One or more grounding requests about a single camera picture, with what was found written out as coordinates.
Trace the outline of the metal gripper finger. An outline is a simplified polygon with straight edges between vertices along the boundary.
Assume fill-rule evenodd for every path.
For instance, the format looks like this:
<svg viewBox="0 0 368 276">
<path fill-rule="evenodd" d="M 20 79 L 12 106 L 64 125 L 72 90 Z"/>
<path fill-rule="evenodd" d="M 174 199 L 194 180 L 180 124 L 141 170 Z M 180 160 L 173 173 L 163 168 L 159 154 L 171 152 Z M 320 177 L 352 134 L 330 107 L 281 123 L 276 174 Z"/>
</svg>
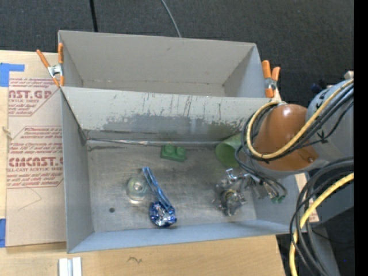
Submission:
<svg viewBox="0 0 368 276">
<path fill-rule="evenodd" d="M 213 206 L 226 216 L 233 216 L 247 202 L 242 193 L 235 190 L 222 190 L 212 201 Z"/>
<path fill-rule="evenodd" d="M 251 179 L 251 175 L 245 171 L 234 172 L 232 168 L 225 171 L 225 174 L 216 184 L 216 189 L 245 189 Z"/>
</svg>

